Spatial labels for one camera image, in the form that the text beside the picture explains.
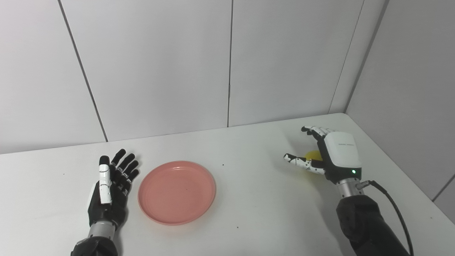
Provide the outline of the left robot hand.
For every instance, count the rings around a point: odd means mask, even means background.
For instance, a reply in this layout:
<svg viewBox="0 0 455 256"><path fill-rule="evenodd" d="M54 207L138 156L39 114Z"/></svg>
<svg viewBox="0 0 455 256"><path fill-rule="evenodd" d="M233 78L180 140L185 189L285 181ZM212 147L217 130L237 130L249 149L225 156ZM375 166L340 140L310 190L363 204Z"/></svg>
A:
<svg viewBox="0 0 455 256"><path fill-rule="evenodd" d="M135 154L120 149L110 159L102 155L99 159L99 180L93 189L88 207L89 225L110 222L116 229L127 218L127 199L133 180L138 177L139 162Z"/></svg>

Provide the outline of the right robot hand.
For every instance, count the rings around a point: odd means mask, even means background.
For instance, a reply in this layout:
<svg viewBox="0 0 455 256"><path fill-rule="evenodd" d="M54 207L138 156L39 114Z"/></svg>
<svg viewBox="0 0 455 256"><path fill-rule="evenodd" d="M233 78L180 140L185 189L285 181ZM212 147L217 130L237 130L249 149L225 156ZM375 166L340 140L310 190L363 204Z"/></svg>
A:
<svg viewBox="0 0 455 256"><path fill-rule="evenodd" d="M361 180L362 164L356 141L351 133L317 126L303 126L301 131L315 138L322 159L286 153L283 156L286 162L309 172L324 175L334 184L345 179Z"/></svg>

